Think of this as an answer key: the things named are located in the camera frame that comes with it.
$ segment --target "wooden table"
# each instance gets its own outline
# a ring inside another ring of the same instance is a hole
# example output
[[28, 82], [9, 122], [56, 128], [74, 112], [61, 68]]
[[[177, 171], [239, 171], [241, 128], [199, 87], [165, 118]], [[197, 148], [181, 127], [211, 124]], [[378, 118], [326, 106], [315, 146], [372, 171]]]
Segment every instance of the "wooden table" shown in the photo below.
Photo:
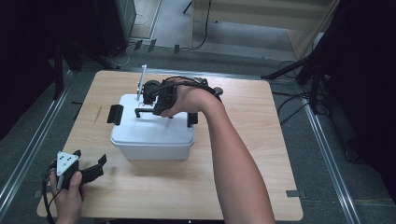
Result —
[[[192, 47], [194, 22], [205, 23], [209, 0], [191, 2]], [[294, 54], [300, 60], [318, 33], [326, 31], [338, 3], [339, 0], [213, 0], [209, 19], [287, 29]]]
[[[140, 74], [101, 71], [79, 112], [64, 152], [81, 149], [80, 169], [107, 155], [105, 174], [86, 185], [84, 217], [222, 219], [213, 176], [205, 117], [199, 114], [195, 143], [185, 161], [128, 161], [110, 142], [107, 124], [112, 105], [135, 93]], [[165, 76], [147, 74], [145, 81]], [[263, 80], [208, 77], [209, 86], [222, 87], [221, 96], [236, 130], [257, 162], [267, 185], [277, 220], [300, 220], [303, 211], [270, 86]], [[43, 201], [37, 213], [45, 216]], [[56, 216], [53, 205], [51, 213]]]

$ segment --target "black clip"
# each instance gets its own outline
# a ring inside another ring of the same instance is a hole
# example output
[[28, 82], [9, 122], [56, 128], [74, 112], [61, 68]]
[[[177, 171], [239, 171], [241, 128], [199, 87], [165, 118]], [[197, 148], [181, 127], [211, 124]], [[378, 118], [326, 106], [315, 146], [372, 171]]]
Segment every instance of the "black clip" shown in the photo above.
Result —
[[123, 105], [112, 105], [108, 113], [107, 123], [121, 124]]
[[191, 127], [192, 124], [198, 123], [198, 113], [188, 113], [187, 114], [187, 127]]

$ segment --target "metal rod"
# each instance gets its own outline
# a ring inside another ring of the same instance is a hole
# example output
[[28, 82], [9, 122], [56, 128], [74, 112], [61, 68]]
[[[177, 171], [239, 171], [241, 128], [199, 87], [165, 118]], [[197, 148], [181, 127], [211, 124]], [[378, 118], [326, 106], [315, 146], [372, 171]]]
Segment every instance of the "metal rod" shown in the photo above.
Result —
[[311, 123], [312, 130], [314, 131], [315, 137], [317, 138], [320, 151], [322, 153], [323, 159], [325, 161], [326, 167], [329, 171], [332, 184], [334, 185], [335, 192], [337, 193], [338, 200], [344, 210], [347, 223], [361, 223], [358, 211], [356, 210], [355, 204], [352, 201], [347, 184], [338, 169], [337, 163], [335, 162], [334, 156], [332, 155], [332, 150], [327, 142], [325, 134], [320, 126], [318, 117], [315, 116], [311, 107], [307, 105], [305, 107], [305, 112], [308, 116], [309, 122]]
[[146, 68], [148, 66], [146, 64], [142, 65], [143, 71], [142, 71], [142, 76], [140, 76], [140, 81], [139, 81], [139, 89], [137, 92], [137, 98], [136, 101], [139, 101], [140, 95], [142, 94], [142, 86], [143, 86], [143, 81], [145, 80], [145, 75], [146, 75]]

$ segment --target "human hand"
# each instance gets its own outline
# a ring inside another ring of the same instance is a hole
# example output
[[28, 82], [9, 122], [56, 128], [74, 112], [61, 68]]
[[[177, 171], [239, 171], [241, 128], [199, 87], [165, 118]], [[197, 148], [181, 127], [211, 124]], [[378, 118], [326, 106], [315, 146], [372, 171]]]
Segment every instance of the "human hand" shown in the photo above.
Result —
[[[170, 78], [169, 81], [184, 82], [189, 81], [183, 77]], [[170, 109], [161, 113], [162, 117], [172, 117], [179, 112], [198, 113], [207, 112], [209, 107], [222, 105], [222, 103], [210, 92], [191, 86], [177, 86], [177, 101]]]
[[82, 179], [81, 172], [75, 172], [70, 180], [69, 190], [62, 189], [59, 192], [56, 189], [57, 181], [55, 172], [52, 171], [50, 173], [50, 185], [52, 196], [56, 195], [54, 201], [56, 204], [56, 210], [58, 212], [57, 223], [78, 223], [81, 218], [81, 207], [82, 200], [85, 196], [85, 191], [83, 187], [80, 186]]

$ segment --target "human arm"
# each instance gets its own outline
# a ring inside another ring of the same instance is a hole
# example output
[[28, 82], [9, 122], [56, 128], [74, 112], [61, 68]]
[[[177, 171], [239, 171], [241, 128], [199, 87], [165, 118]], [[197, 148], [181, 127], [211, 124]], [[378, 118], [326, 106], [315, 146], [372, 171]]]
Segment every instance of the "human arm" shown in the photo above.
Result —
[[69, 190], [62, 189], [58, 193], [56, 189], [56, 176], [52, 171], [50, 174], [50, 185], [52, 196], [55, 196], [56, 210], [58, 213], [57, 224], [76, 224], [81, 217], [82, 197], [80, 194], [80, 186], [82, 179], [81, 172], [75, 172], [70, 180]]
[[232, 125], [224, 105], [207, 91], [177, 87], [175, 105], [163, 117], [178, 112], [203, 112], [209, 129], [219, 203], [226, 223], [275, 223], [262, 175]]

